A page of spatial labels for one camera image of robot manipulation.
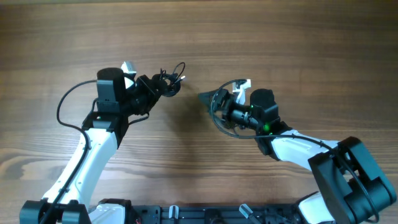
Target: wood grain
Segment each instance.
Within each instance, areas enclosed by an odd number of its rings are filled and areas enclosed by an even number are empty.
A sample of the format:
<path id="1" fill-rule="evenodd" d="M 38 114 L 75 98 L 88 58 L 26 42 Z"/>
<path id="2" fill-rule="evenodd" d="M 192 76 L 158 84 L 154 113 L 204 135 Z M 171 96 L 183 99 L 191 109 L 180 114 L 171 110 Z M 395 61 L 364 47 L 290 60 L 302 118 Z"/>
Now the wood grain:
<path id="1" fill-rule="evenodd" d="M 294 202 L 310 172 L 264 157 L 212 124 L 197 94 L 234 78 L 275 93 L 304 134 L 364 141 L 398 186 L 398 16 L 393 1 L 193 1 L 0 6 L 0 223 L 54 183 L 78 133 L 57 124 L 60 97 L 132 60 L 149 76 L 187 63 L 181 92 L 127 132 L 92 204 Z M 77 89 L 62 119 L 81 124 L 96 97 Z M 398 207 L 382 212 L 396 223 Z"/>

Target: green light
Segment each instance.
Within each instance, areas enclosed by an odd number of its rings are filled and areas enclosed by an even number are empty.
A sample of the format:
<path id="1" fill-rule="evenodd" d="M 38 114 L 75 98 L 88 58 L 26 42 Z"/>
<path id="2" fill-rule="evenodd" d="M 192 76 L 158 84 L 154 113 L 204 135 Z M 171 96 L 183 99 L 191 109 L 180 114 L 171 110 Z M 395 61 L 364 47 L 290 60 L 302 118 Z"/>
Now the green light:
<path id="1" fill-rule="evenodd" d="M 268 123 L 266 123 L 263 127 L 262 127 L 262 129 L 265 131 L 265 132 L 269 132 L 269 130 L 271 129 L 271 127 L 269 126 L 269 124 Z"/>

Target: wooden table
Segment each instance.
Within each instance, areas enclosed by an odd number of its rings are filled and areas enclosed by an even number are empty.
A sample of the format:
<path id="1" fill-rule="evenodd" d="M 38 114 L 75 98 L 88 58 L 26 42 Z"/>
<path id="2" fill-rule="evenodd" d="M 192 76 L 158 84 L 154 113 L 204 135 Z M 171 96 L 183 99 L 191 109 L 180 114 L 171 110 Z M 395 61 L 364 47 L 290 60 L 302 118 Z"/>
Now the wooden table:
<path id="1" fill-rule="evenodd" d="M 184 61 L 187 79 L 129 128 L 93 205 L 292 203 L 316 191 L 309 171 L 213 125 L 197 94 L 234 78 L 272 89 L 282 120 L 301 133 L 362 139 L 398 186 L 396 10 L 392 1 L 0 6 L 0 223 L 18 222 L 76 148 L 78 132 L 55 119 L 60 97 L 124 60 L 148 76 Z M 77 89 L 62 119 L 80 125 L 95 97 L 94 85 Z M 382 223 L 397 212 L 384 210 Z"/>

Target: wooden surface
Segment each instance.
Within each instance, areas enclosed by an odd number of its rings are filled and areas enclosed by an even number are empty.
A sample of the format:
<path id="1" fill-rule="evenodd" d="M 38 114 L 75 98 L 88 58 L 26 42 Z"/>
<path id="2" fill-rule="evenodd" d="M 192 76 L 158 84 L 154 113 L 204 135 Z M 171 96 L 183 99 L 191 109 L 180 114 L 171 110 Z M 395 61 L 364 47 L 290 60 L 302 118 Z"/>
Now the wooden surface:
<path id="1" fill-rule="evenodd" d="M 234 78 L 272 89 L 301 133 L 362 139 L 398 186 L 398 7 L 388 2 L 0 6 L 0 223 L 18 222 L 75 150 L 78 133 L 55 119 L 60 97 L 124 60 L 149 76 L 185 61 L 187 79 L 130 127 L 92 204 L 290 203 L 316 191 L 309 171 L 212 124 L 197 94 Z M 62 119 L 81 124 L 95 97 L 94 85 L 77 89 Z M 397 212 L 384 210 L 382 223 Z"/>

